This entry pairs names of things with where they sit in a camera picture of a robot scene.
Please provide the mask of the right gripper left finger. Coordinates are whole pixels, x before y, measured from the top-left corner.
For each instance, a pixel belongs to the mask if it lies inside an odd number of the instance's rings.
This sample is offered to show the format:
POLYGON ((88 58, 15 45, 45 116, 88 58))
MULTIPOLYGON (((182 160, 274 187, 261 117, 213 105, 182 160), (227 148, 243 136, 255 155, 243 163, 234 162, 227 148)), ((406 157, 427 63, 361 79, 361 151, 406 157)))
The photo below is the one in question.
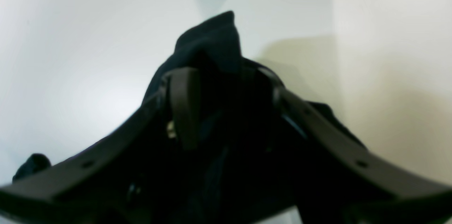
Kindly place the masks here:
POLYGON ((150 224, 166 171, 197 148, 199 70, 174 69, 118 129, 91 147, 1 188, 1 216, 21 224, 150 224))

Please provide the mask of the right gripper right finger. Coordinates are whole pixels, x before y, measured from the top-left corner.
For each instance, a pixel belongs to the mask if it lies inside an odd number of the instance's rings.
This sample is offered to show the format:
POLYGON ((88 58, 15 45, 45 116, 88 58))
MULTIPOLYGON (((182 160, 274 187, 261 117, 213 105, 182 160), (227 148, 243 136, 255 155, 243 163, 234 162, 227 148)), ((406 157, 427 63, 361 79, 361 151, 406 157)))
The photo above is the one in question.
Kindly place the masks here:
POLYGON ((305 224, 443 224, 451 186, 377 157, 336 129, 270 70, 272 104, 285 126, 280 150, 305 224))

